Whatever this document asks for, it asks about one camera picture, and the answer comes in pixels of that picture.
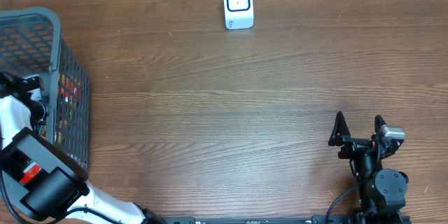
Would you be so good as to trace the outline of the orange spaghetti packet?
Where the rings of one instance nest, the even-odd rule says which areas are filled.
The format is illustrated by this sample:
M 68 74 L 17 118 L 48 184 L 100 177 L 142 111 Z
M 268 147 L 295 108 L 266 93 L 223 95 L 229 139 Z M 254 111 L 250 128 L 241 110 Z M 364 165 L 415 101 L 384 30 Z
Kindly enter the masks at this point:
M 63 73 L 42 73 L 46 108 L 46 139 L 72 158 L 88 156 L 89 94 L 76 79 Z

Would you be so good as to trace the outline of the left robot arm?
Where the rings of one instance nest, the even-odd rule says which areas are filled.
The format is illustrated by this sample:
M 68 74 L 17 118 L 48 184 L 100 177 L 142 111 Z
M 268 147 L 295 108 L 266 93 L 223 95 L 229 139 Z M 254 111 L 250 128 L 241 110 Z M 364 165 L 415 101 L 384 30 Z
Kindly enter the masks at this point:
M 36 133 L 44 117 L 31 90 L 39 82 L 1 73 L 1 196 L 20 223 L 162 223 L 147 208 L 124 202 L 94 187 L 84 168 Z

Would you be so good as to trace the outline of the small orange snack packet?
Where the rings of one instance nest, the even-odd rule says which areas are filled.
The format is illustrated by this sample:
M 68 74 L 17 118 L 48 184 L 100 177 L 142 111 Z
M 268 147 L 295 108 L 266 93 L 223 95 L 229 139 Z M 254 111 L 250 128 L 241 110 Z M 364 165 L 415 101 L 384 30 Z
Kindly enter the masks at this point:
M 36 163 L 29 165 L 28 168 L 26 168 L 23 171 L 23 177 L 20 179 L 20 183 L 26 184 L 30 182 L 36 175 L 39 174 L 40 171 L 41 171 L 40 165 Z

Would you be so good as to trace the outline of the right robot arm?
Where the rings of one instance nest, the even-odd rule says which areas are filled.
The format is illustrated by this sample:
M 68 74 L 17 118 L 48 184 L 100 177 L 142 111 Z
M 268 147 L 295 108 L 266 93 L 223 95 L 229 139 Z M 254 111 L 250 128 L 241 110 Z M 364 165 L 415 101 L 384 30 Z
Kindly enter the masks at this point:
M 328 145 L 340 148 L 338 158 L 349 161 L 356 184 L 332 202 L 325 214 L 326 223 L 410 222 L 410 217 L 400 212 L 406 205 L 408 176 L 382 166 L 382 160 L 394 155 L 404 141 L 404 130 L 387 125 L 380 115 L 375 116 L 369 139 L 352 137 L 343 112 L 337 113 Z M 345 216 L 331 216 L 336 204 L 354 191 L 359 196 L 359 207 L 348 210 Z

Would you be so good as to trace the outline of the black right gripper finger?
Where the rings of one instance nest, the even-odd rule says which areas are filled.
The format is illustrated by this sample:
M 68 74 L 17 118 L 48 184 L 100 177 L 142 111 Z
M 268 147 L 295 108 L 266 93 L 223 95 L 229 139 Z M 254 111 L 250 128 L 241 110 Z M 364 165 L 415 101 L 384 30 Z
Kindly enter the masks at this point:
M 344 114 L 339 111 L 335 118 L 335 124 L 328 140 L 329 146 L 343 146 L 347 139 L 351 138 Z
M 376 115 L 374 118 L 374 132 L 376 135 L 379 135 L 381 137 L 384 137 L 386 135 L 385 133 L 385 127 L 387 126 L 386 122 L 380 115 Z

